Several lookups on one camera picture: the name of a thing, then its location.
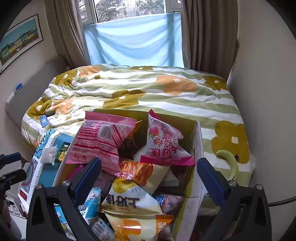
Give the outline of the pink strawberry candy bag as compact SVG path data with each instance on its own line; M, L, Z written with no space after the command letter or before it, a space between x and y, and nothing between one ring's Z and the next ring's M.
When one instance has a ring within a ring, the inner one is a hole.
M140 156L141 163L160 166L194 166L191 154L179 145L183 134L162 121L157 114L148 112L147 143L145 153Z

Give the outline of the yellow white chips bag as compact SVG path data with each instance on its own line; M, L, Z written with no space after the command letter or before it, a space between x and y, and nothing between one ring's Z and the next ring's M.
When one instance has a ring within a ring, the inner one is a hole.
M152 197L169 166L124 161L119 177L112 183L101 211L131 215L162 214L159 203Z

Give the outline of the floral striped duvet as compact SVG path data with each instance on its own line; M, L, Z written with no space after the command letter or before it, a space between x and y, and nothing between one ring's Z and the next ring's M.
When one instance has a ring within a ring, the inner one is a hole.
M48 128L74 136L86 111L153 110L198 121L205 157L229 174L229 165L215 154L231 152L238 162L239 185L247 186L254 172L240 111L226 81L217 75L180 67L89 65L55 76L33 101L21 123L22 136L32 148ZM53 116L45 128L40 117L47 113Z

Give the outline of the framed town picture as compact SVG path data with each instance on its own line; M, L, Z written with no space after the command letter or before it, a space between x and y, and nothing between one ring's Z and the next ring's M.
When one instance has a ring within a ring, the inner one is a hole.
M1 40L1 74L13 61L43 39L38 14L10 28Z

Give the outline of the red striped pink snack bag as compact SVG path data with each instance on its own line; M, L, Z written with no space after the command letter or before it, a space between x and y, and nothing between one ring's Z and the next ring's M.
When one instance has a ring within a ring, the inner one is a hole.
M119 176L118 148L134 130L136 122L125 116L87 111L74 143L67 151L66 163L84 164L98 158L104 171Z

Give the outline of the purple snack bag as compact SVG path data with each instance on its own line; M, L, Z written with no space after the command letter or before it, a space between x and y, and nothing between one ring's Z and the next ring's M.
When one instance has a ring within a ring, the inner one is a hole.
M68 177L68 180L69 181L72 181L72 179L75 177L75 175L81 171L82 169L84 169L84 166L83 165L79 165L74 171L73 173Z

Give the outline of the white orange cheese chips bag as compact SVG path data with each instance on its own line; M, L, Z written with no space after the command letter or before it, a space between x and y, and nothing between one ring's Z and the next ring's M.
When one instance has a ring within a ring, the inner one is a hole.
M105 212L114 230L114 240L157 240L159 233L174 219L173 215L127 215Z

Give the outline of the window with white frame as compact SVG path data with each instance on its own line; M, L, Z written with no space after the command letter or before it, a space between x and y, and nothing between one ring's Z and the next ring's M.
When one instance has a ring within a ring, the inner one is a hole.
M83 25L109 22L136 16L179 13L180 0L79 0Z

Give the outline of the small white translucent packet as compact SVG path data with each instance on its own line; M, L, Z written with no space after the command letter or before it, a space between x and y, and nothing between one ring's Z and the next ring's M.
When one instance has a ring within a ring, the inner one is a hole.
M55 159L57 156L57 151L58 151L57 145L43 149L41 159L40 159L41 163L42 164L51 164L52 166L54 166Z

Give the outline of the dark red spicy snack bag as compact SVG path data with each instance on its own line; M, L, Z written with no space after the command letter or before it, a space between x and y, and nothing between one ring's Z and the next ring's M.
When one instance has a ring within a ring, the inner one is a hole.
M184 196L176 196L169 194L160 194L154 197L161 207L162 212L167 214L174 214L184 201Z

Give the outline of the light blue window cloth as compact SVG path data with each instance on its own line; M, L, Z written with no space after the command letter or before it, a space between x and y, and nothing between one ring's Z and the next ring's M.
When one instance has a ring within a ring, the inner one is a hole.
M181 16L136 16L84 26L92 64L184 67Z

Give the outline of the dark green cracker packet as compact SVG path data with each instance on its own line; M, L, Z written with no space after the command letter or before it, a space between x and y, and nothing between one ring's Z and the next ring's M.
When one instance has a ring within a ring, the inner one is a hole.
M70 146L70 143L68 142L63 142L61 148L59 149L59 151L57 152L57 156L56 156L56 160L59 161L59 162L62 162L66 153L67 153L67 150Z

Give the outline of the left beige curtain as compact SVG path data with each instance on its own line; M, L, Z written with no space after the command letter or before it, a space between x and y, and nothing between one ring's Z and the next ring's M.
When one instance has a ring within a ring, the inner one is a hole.
M58 56L71 68L90 65L78 1L45 1L47 22Z

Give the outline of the green cardboard storage box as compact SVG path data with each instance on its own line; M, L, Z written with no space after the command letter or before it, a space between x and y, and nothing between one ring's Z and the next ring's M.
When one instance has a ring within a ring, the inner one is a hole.
M203 198L196 174L203 156L195 120L153 110L87 112L54 184L74 177L91 158L102 161L101 240L189 240Z

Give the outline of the beige curtain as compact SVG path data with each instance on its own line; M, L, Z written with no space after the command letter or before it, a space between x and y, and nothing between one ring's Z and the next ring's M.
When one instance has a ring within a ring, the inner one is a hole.
M181 30L184 66L227 80L239 49L237 1L182 1Z
M58 56L71 68L90 65L78 1L45 1L47 22Z

